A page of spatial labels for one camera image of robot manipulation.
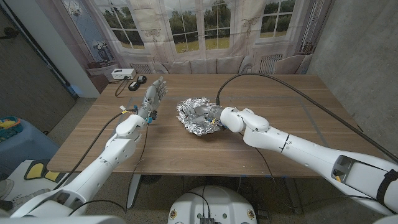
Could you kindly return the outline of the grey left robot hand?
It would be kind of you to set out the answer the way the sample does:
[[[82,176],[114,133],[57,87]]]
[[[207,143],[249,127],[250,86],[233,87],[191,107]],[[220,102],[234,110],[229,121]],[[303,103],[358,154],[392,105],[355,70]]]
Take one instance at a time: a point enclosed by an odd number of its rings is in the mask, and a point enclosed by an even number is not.
[[[167,85],[163,77],[157,79],[150,87],[147,88],[141,107],[138,109],[137,114],[146,119],[153,111],[156,111],[162,101],[163,97],[167,94]]]

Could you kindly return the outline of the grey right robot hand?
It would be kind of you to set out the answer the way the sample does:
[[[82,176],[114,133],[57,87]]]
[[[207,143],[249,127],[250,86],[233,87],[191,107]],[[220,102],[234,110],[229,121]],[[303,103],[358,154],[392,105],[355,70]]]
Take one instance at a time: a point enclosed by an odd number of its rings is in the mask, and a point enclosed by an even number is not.
[[[187,118],[194,124],[203,125],[205,123],[218,123],[221,119],[223,107],[218,105],[202,105],[190,108]]]

